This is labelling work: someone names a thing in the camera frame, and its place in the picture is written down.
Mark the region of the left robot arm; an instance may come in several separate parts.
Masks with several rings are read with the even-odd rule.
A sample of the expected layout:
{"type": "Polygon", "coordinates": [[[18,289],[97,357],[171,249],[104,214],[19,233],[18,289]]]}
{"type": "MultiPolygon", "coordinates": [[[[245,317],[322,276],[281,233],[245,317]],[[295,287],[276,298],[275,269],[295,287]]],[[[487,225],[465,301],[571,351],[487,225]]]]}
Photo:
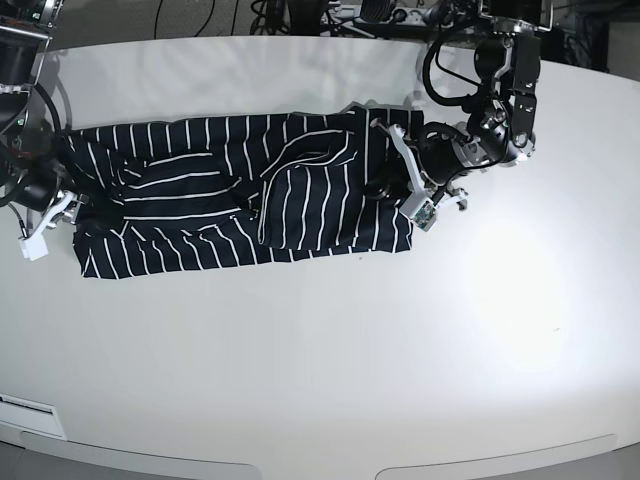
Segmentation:
{"type": "Polygon", "coordinates": [[[379,121],[397,151],[396,160],[369,181],[373,200],[400,202],[410,219],[432,219],[446,203],[467,208],[467,193],[456,180],[475,171],[511,166],[535,150],[536,87],[541,70],[541,34],[552,18],[542,1],[437,1],[425,15],[434,28],[422,66],[427,96],[442,107],[458,107],[468,118],[453,126],[430,121],[415,138],[379,121]],[[483,33],[474,51],[477,75],[472,94],[447,97],[432,81],[442,47],[468,30],[483,33]]]}

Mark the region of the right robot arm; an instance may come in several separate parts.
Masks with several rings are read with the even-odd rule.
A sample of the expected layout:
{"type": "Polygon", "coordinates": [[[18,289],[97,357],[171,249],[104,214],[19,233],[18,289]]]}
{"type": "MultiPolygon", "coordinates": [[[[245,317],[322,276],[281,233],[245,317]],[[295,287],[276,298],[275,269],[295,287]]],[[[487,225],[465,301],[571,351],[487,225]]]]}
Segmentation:
{"type": "Polygon", "coordinates": [[[65,158],[59,112],[40,83],[45,55],[53,40],[62,1],[3,1],[1,3],[1,206],[16,211],[22,238],[38,235],[28,222],[38,213],[38,227],[74,225],[87,201],[78,184],[78,169],[65,158]],[[44,103],[51,130],[40,153],[21,151],[20,133],[29,120],[34,96],[44,103]]]}

